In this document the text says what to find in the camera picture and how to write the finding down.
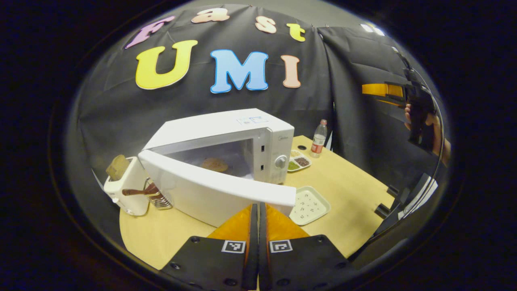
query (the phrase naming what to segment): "bottle label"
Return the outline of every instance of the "bottle label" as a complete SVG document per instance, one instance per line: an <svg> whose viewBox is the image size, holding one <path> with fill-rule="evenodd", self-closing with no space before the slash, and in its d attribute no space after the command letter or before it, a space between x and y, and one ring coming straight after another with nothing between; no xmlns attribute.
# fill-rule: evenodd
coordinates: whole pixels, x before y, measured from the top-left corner
<svg viewBox="0 0 517 291"><path fill-rule="evenodd" d="M319 154L319 153L321 153L321 152L322 152L322 148L323 148L323 145L322 145L322 144L315 144L315 143L313 143L313 144L312 144L312 147L311 147L311 151L312 151L313 153L317 153L317 154Z"/></svg>
<svg viewBox="0 0 517 291"><path fill-rule="evenodd" d="M322 135L314 135L314 138L312 139L312 148L311 151L313 153L321 153L323 144L325 143L325 137Z"/></svg>

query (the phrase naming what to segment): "microwave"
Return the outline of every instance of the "microwave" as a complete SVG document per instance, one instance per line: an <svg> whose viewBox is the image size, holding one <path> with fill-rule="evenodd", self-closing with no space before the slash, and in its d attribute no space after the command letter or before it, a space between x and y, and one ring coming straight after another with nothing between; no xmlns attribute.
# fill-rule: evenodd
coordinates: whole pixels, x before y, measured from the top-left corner
<svg viewBox="0 0 517 291"><path fill-rule="evenodd" d="M296 189L287 175L294 127L258 109L197 115L165 122L138 154L173 206L219 227L251 203L289 216ZM223 161L224 172L203 168Z"/></svg>

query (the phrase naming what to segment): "white tray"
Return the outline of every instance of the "white tray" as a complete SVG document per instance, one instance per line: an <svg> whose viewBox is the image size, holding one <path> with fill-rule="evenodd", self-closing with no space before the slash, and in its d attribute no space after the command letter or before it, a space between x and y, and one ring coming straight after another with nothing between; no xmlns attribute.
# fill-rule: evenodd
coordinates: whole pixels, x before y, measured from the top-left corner
<svg viewBox="0 0 517 291"><path fill-rule="evenodd" d="M311 223L330 211L330 203L311 186L296 190L296 202L289 218L297 225Z"/></svg>
<svg viewBox="0 0 517 291"><path fill-rule="evenodd" d="M293 162L293 163L295 163L295 165L297 165L299 168L294 169L294 170L289 170L289 165L288 165L288 166L287 166L287 171L288 171L288 172L295 172L295 171L299 171L299 170L301 170L301 169L305 169L305 168L309 167L310 165L312 165L311 160L310 160L307 156L305 156L304 154L302 154L301 152L299 152L299 151L297 151L297 150L291 150L291 154L292 154L293 152L294 152L294 153L297 153L298 155L297 155L297 156L290 156L290 158L289 158L289 162ZM302 166L302 165L300 165L297 161L295 161L295 159L297 159L297 158L304 158L304 159L306 159L306 160L309 162L309 164L308 164L308 165L306 165L306 166Z"/></svg>

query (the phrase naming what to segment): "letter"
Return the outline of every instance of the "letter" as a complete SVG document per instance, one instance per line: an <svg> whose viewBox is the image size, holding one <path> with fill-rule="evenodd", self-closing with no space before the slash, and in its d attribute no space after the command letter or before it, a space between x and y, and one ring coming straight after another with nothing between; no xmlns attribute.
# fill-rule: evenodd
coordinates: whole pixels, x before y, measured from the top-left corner
<svg viewBox="0 0 517 291"><path fill-rule="evenodd" d="M228 10L224 8L206 9L197 13L197 16L192 18L193 23L202 23L208 21L224 21L230 16L227 15Z"/></svg>
<svg viewBox="0 0 517 291"><path fill-rule="evenodd" d="M126 49L145 41L149 38L149 33L157 32L164 25L165 22L170 22L174 18L175 16L171 16L142 28L140 32L134 37L133 41L126 46Z"/></svg>
<svg viewBox="0 0 517 291"><path fill-rule="evenodd" d="M185 76L189 70L190 52L192 47L197 45L197 40L184 40L172 45L176 49L176 63L174 68L167 73L157 74L156 63L158 55L165 50L165 47L156 47L141 52L136 56L135 81L138 87L153 90L172 85Z"/></svg>
<svg viewBox="0 0 517 291"><path fill-rule="evenodd" d="M298 88L301 86L300 81L298 81L298 59L292 55L282 55L280 56L285 63L285 80L283 82L284 86L287 88Z"/></svg>
<svg viewBox="0 0 517 291"><path fill-rule="evenodd" d="M277 28L275 27L275 21L271 18L267 18L265 16L257 16L257 23L255 26L258 30L267 32L267 33L275 33L277 32Z"/></svg>
<svg viewBox="0 0 517 291"><path fill-rule="evenodd" d="M292 38L298 40L298 41L305 41L305 38L301 36L301 33L305 33L305 30L300 27L299 24L296 23L288 23L286 24L291 29L289 29L289 34Z"/></svg>
<svg viewBox="0 0 517 291"><path fill-rule="evenodd" d="M216 59L216 83L210 88L212 93L224 93L232 89L227 75L232 79L235 88L242 89L248 75L246 88L249 90L266 90L265 64L268 55L263 52L252 52L243 65L231 50L215 50L210 55Z"/></svg>

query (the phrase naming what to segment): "wooden table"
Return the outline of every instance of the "wooden table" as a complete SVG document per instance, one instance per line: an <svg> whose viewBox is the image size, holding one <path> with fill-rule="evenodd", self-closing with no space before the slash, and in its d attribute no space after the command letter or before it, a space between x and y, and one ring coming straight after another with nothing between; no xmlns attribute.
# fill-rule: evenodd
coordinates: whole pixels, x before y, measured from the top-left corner
<svg viewBox="0 0 517 291"><path fill-rule="evenodd" d="M347 160L323 148L319 158L309 155L312 140L293 139L293 149L312 162L306 169L287 173L284 185L314 187L330 203L325 216L301 228L309 235L325 234L349 257L375 232L382 219L374 213L382 203L390 207L388 187ZM300 150L299 145L307 147ZM216 228L172 208L157 210L149 205L143 216L120 211L120 233L129 252L154 268L161 269L191 236L206 237Z"/></svg>

